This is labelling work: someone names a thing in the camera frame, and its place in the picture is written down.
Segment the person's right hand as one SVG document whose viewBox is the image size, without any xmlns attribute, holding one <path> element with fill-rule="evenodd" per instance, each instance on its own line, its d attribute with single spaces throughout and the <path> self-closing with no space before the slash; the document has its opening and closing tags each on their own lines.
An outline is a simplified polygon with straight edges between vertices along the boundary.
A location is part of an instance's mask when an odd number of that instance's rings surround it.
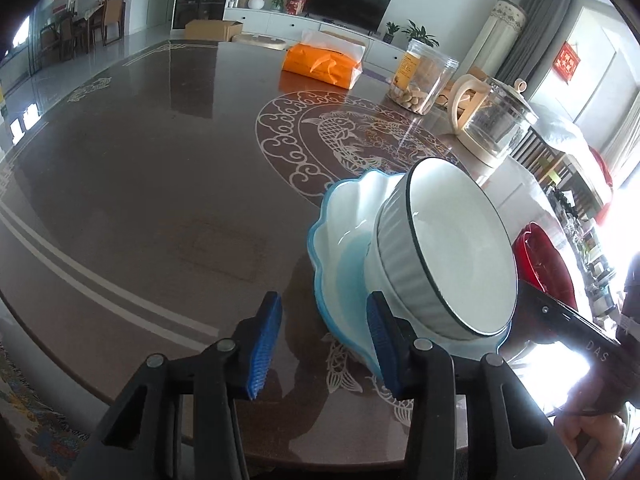
<svg viewBox="0 0 640 480">
<path fill-rule="evenodd" d="M 617 414 L 582 416 L 603 388 L 603 380 L 588 374 L 568 395 L 566 404 L 555 416 L 556 433 L 578 463 L 586 479 L 607 479 L 623 453 L 626 425 Z"/>
</svg>

